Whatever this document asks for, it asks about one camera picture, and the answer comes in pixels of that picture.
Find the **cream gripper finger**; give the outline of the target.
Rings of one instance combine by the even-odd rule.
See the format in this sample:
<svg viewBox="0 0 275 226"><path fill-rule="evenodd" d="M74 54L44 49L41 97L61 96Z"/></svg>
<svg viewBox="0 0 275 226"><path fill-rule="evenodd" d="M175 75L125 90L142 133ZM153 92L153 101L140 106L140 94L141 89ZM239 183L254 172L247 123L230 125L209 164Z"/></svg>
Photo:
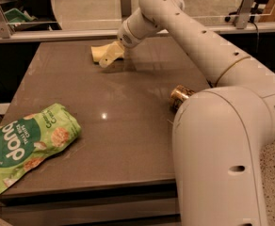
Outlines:
<svg viewBox="0 0 275 226"><path fill-rule="evenodd" d="M111 65L120 55L118 53L108 53L106 52L100 59L99 65L102 68L106 68Z"/></svg>

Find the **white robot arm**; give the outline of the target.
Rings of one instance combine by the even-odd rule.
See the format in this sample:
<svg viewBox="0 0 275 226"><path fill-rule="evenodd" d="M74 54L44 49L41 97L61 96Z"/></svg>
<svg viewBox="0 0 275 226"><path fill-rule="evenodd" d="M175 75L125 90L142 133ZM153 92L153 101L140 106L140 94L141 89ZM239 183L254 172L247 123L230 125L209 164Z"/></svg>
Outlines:
<svg viewBox="0 0 275 226"><path fill-rule="evenodd" d="M268 226L260 152L275 140L275 73L183 6L183 0L139 0L100 65L167 30L212 85L185 99L173 121L182 225Z"/></svg>

